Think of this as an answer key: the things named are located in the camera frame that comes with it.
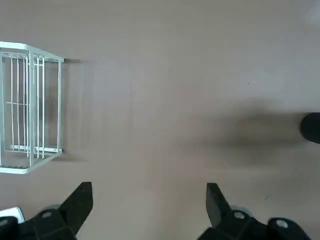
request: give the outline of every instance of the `white wire rack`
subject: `white wire rack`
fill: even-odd
[[[1,41],[0,58],[0,173],[26,174],[62,154],[64,59]]]

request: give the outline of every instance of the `gray floor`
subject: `gray floor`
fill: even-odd
[[[65,57],[65,155],[0,174],[27,218],[92,181],[79,239],[193,240],[207,182],[260,221],[320,237],[315,0],[0,0],[0,40]]]

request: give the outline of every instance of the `black bracket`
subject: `black bracket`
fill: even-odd
[[[46,209],[18,224],[15,217],[0,217],[0,240],[76,240],[93,208],[91,182],[82,182],[58,209]]]
[[[206,187],[206,211],[212,227],[198,240],[311,240],[294,221],[276,217],[267,225],[240,210],[233,210],[216,183]]]

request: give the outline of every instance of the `metal wire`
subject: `metal wire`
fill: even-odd
[[[26,76],[26,80],[25,80],[25,85],[26,85],[26,146],[27,146],[27,152],[26,152],[26,156],[29,157],[29,152],[30,152],[30,134],[29,134],[29,72],[30,72],[30,67],[29,67],[29,59],[28,56],[26,56],[25,58],[25,62],[26,62],[26,71],[25,71],[25,76]]]
[[[45,56],[42,56],[42,158],[45,158]]]
[[[62,71],[61,61],[58,63],[58,124],[57,124],[57,150],[60,149],[61,144],[61,71]]]
[[[11,55],[11,103],[14,101],[14,62]],[[14,105],[11,104],[11,133],[12,133],[12,145],[15,144],[15,132],[14,132]]]
[[[16,124],[18,129],[18,145],[20,146],[20,125],[19,125],[19,55],[17,56],[16,60],[16,102],[18,103],[16,105]]]
[[[40,128],[39,128],[39,57],[36,58],[37,68],[36,68],[36,140],[37,140],[37,155],[39,158],[39,146],[40,146]]]
[[[23,145],[24,150],[26,150],[26,62],[25,59],[23,59]]]

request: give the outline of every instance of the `black plastic part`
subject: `black plastic part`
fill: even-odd
[[[207,183],[206,185],[205,206],[213,227],[218,225],[221,219],[229,215],[231,212],[229,203],[216,183]]]
[[[207,184],[206,209],[214,224],[198,240],[311,240],[292,220],[272,218],[265,225],[243,211],[232,210],[215,183]],[[287,228],[277,220],[285,221]]]
[[[12,216],[0,218],[0,240],[76,240],[92,208],[91,182],[83,182],[58,209],[46,209],[21,224]]]
[[[300,132],[306,140],[320,144],[320,113],[306,115],[301,121]]]
[[[82,182],[60,205],[61,216],[74,235],[77,235],[87,219],[93,204],[92,184],[91,182]]]
[[[277,225],[278,220],[285,221],[288,227],[279,227]],[[311,238],[308,237],[305,231],[298,224],[286,218],[271,218],[268,222],[267,232],[275,239],[311,240]]]

